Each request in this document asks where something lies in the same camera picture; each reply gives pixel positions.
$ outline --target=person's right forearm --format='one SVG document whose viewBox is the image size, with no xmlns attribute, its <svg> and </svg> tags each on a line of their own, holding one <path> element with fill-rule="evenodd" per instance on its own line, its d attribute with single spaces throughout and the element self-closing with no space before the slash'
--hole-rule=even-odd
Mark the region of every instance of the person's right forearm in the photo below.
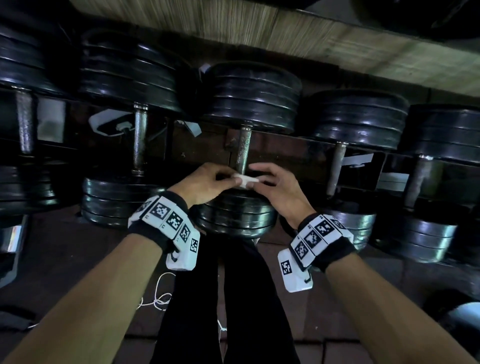
<svg viewBox="0 0 480 364">
<path fill-rule="evenodd" d="M 377 364 L 477 363 L 443 328 L 356 254 L 326 276 Z"/>
</svg>

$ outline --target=forearm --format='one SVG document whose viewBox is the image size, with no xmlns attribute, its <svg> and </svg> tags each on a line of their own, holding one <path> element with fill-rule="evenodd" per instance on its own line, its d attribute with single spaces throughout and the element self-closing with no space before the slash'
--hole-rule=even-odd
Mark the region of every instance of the forearm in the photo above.
<svg viewBox="0 0 480 364">
<path fill-rule="evenodd" d="M 356 254 L 333 262 L 326 276 L 376 363 L 476 363 L 445 330 Z"/>
<path fill-rule="evenodd" d="M 3 364 L 111 363 L 161 255 L 151 240 L 128 235 Z"/>
</svg>

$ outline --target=person's right hand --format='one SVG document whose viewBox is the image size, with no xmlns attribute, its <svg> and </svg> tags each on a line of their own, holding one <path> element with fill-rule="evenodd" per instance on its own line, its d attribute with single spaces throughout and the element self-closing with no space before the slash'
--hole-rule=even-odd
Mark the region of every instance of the person's right hand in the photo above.
<svg viewBox="0 0 480 364">
<path fill-rule="evenodd" d="M 293 229 L 297 230 L 307 216 L 315 213 L 292 172 L 275 163 L 253 163 L 249 165 L 249 168 L 272 174 L 257 177 L 260 182 L 249 182 L 247 188 L 268 198 L 275 210 L 287 220 Z M 263 182 L 268 182 L 273 186 L 268 186 Z"/>
</svg>

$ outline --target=person's left forearm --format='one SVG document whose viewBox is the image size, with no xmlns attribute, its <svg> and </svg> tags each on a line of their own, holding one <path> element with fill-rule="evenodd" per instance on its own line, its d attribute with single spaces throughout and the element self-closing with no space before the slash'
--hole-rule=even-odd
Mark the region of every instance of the person's left forearm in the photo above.
<svg viewBox="0 0 480 364">
<path fill-rule="evenodd" d="M 128 235 L 3 364 L 111 363 L 161 255 L 153 241 Z"/>
</svg>

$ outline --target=black pants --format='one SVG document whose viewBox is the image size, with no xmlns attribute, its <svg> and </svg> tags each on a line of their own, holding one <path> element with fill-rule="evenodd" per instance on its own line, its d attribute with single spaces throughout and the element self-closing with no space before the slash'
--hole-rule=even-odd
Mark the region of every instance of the black pants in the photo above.
<svg viewBox="0 0 480 364">
<path fill-rule="evenodd" d="M 260 253 L 251 243 L 211 235 L 202 237 L 195 269 L 176 273 L 150 363 L 222 363 L 216 316 L 219 255 L 225 261 L 225 363 L 300 364 Z"/>
</svg>

